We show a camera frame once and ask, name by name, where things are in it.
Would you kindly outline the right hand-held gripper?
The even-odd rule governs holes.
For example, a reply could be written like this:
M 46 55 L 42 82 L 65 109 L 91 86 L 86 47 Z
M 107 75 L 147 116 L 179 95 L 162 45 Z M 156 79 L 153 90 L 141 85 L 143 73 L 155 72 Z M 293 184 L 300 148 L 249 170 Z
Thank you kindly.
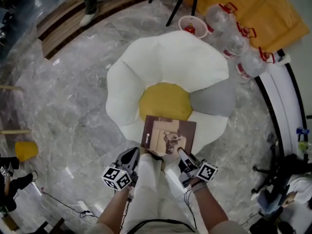
M 181 161 L 179 162 L 179 168 L 181 174 L 179 176 L 179 182 L 184 188 L 190 185 L 190 182 L 194 178 L 199 178 L 201 181 L 209 182 L 218 172 L 218 168 L 206 161 L 200 162 L 194 160 L 183 148 L 179 147 L 177 150 Z

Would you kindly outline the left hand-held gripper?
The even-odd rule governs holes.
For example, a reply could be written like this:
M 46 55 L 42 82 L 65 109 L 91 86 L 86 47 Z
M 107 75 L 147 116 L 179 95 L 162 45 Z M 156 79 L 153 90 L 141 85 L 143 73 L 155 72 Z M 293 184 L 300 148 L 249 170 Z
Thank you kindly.
M 101 176 L 104 183 L 115 191 L 122 191 L 127 186 L 135 186 L 138 175 L 135 168 L 140 157 L 138 147 L 130 148 L 117 157 L 117 162 L 107 166 Z

